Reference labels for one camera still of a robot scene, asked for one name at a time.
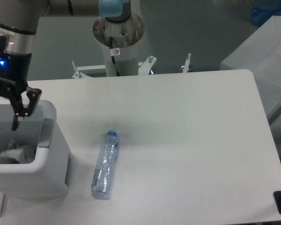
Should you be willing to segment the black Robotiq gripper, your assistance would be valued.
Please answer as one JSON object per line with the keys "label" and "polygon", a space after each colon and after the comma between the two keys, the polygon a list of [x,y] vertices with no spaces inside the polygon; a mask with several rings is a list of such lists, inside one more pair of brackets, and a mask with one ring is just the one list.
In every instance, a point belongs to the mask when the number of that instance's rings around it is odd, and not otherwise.
{"label": "black Robotiq gripper", "polygon": [[[14,110],[12,131],[16,131],[20,121],[33,114],[42,95],[40,89],[28,87],[27,76],[32,54],[13,54],[0,52],[0,97],[9,98],[11,89],[11,106]],[[27,99],[23,101],[22,93]]]}

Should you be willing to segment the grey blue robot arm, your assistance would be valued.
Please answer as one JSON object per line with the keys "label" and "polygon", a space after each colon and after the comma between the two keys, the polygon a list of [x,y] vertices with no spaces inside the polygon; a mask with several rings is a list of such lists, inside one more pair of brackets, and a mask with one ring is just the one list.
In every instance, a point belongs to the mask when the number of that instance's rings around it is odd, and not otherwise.
{"label": "grey blue robot arm", "polygon": [[99,16],[123,23],[131,15],[129,0],[0,0],[0,97],[14,111],[12,130],[34,112],[42,91],[27,76],[42,16]]}

